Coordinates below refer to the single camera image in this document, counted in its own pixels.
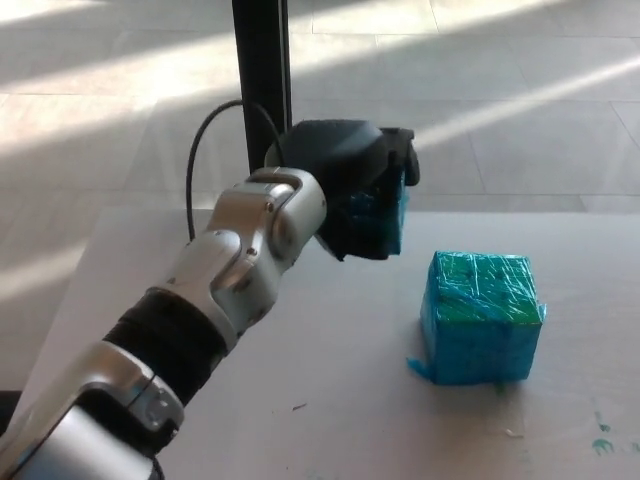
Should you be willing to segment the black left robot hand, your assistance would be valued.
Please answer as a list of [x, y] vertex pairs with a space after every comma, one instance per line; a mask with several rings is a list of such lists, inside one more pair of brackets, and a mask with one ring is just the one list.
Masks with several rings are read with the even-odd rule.
[[318, 181], [327, 214], [316, 238], [333, 257], [386, 260], [401, 253], [407, 189], [420, 181], [414, 137], [365, 120], [305, 120], [272, 144], [265, 164]]

